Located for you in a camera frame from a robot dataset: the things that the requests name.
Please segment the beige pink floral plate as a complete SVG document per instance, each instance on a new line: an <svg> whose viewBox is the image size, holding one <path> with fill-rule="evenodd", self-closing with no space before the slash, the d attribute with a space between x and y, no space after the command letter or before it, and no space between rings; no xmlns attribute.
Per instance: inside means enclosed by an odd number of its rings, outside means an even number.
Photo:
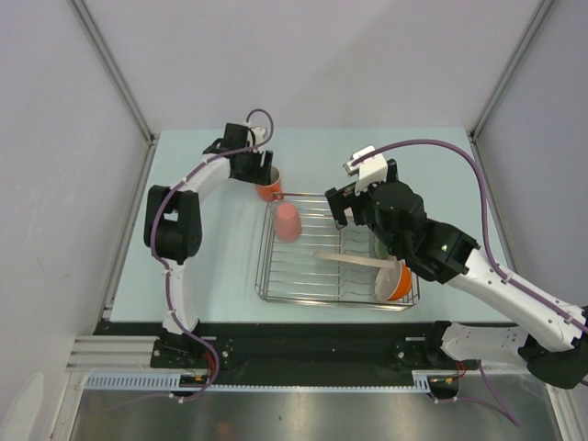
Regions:
<svg viewBox="0 0 588 441"><path fill-rule="evenodd" d="M314 252L313 256L328 261L335 261L340 263L348 263L358 266L370 266L376 268L395 268L400 267L401 263L396 260L384 260L371 257L350 255L350 254L336 254L328 252Z"/></svg>

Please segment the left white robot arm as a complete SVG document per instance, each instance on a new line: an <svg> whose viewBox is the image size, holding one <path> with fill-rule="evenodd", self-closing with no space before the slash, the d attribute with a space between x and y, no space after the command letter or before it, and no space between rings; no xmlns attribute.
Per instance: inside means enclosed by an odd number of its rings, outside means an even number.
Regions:
<svg viewBox="0 0 588 441"><path fill-rule="evenodd" d="M191 334L198 325L194 302L189 298L187 266L203 242L201 203L223 182L267 184L273 153L265 149L274 128L254 126L250 120L228 123L196 166L173 186L149 188L143 241L162 266L165 316L170 334Z"/></svg>

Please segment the green ceramic bowl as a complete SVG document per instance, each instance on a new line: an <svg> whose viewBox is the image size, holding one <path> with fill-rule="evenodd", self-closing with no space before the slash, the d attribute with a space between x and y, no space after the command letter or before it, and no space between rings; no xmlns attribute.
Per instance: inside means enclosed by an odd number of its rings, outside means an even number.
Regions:
<svg viewBox="0 0 588 441"><path fill-rule="evenodd" d="M378 239L374 239L373 243L374 255L380 260L387 260L389 257L389 252L386 246Z"/></svg>

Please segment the pink plastic cup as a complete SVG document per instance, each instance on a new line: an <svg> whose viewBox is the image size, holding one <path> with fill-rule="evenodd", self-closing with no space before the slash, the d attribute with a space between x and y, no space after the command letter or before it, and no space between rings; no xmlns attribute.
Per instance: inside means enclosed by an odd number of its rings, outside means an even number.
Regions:
<svg viewBox="0 0 588 441"><path fill-rule="evenodd" d="M279 240L291 243L299 239L302 232L300 214L291 203L280 204L275 213L274 229Z"/></svg>

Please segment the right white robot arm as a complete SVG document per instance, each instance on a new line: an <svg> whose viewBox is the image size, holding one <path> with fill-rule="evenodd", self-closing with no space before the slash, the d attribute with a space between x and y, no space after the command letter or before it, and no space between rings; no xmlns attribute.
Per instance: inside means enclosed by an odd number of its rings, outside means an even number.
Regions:
<svg viewBox="0 0 588 441"><path fill-rule="evenodd" d="M524 366L537 379L570 390L587 377L587 311L549 295L508 269L493 267L477 241L459 228L427 217L424 201L398 178L388 160L372 176L325 197L337 228L368 227L389 254L416 276L448 284L483 301L511 327L436 322L424 345L433 368L457 361Z"/></svg>

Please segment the orange ceramic mug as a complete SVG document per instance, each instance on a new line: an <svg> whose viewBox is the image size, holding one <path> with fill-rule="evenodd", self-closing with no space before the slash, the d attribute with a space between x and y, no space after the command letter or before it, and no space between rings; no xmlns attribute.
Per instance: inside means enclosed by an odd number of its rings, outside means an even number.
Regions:
<svg viewBox="0 0 588 441"><path fill-rule="evenodd" d="M256 185L255 190L257 196L260 197L264 202L272 202L275 200L282 200L282 187L281 187L281 174L275 167L271 167L270 171L270 182L268 185Z"/></svg>

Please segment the orange and white bowl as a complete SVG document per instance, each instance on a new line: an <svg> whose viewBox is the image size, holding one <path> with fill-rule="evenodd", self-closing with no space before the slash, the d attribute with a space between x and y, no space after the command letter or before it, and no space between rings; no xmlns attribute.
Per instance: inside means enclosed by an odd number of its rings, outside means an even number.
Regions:
<svg viewBox="0 0 588 441"><path fill-rule="evenodd" d="M403 261L390 263L390 267L380 268L376 276L374 293L378 302L400 300L413 288L413 276L408 266Z"/></svg>

